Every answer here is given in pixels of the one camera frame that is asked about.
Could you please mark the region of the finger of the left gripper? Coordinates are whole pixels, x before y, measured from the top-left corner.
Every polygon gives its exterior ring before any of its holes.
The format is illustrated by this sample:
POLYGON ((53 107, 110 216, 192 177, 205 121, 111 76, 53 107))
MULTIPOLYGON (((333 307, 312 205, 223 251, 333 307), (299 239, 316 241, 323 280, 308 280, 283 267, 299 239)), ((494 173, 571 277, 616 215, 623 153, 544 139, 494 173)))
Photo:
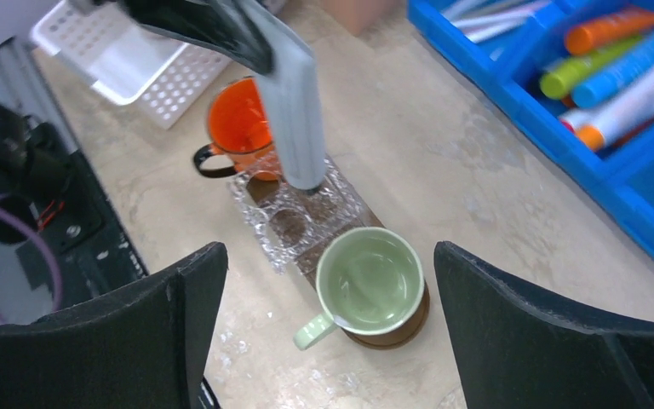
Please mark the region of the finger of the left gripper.
POLYGON ((118 7, 149 32, 218 52, 257 74, 273 71, 273 49, 242 1, 120 0, 118 7))

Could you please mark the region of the light green ceramic mug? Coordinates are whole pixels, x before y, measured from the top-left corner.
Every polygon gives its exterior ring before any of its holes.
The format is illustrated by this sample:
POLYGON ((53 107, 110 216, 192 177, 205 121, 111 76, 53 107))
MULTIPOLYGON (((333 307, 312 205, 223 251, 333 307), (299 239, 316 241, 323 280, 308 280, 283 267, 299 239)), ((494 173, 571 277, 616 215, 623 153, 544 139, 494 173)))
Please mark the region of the light green ceramic mug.
POLYGON ((429 316, 421 260, 385 228, 353 228, 333 239, 318 260, 314 288, 322 310, 293 336, 301 351, 336 330, 369 349, 399 348, 429 316))

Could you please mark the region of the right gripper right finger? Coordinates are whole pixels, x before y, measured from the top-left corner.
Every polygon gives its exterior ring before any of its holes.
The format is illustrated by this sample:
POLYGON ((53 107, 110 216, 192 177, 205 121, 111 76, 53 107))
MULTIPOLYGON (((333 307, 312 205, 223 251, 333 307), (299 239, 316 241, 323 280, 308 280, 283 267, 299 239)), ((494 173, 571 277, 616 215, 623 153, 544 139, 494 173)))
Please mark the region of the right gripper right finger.
POLYGON ((654 408, 654 322, 588 306, 449 241, 433 264, 470 408, 654 408))

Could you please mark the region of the clear glass toothbrush holder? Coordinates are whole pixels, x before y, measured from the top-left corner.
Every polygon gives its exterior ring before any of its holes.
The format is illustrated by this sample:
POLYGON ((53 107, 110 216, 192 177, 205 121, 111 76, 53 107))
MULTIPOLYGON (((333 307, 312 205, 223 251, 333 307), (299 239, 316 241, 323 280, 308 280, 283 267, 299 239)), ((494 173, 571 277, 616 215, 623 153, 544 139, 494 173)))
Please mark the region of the clear glass toothbrush holder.
POLYGON ((310 274, 318 251, 347 228, 366 220, 368 206, 330 157, 314 193, 292 187, 269 153, 234 176, 227 188, 274 271, 296 265, 310 274))

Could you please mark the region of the orange translucent cup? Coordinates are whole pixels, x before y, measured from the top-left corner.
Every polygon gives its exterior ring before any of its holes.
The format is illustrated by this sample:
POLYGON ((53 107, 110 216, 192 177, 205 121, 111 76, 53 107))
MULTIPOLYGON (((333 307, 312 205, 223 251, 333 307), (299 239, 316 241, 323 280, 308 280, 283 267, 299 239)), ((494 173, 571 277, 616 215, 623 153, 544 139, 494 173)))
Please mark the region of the orange translucent cup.
POLYGON ((206 114, 211 142, 192 156, 195 170, 209 179, 235 176, 274 150, 273 138, 255 78, 234 80, 218 92, 206 114), (213 157, 232 161, 227 167, 205 169, 213 157))

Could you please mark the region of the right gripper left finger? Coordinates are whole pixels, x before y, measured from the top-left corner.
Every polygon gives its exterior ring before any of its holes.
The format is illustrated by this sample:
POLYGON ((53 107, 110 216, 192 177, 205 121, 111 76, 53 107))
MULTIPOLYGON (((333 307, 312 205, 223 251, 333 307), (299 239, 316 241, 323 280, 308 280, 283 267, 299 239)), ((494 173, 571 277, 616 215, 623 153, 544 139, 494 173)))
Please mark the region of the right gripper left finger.
POLYGON ((29 325, 0 325, 0 408, 216 408, 204 370, 228 270, 207 244, 29 325))

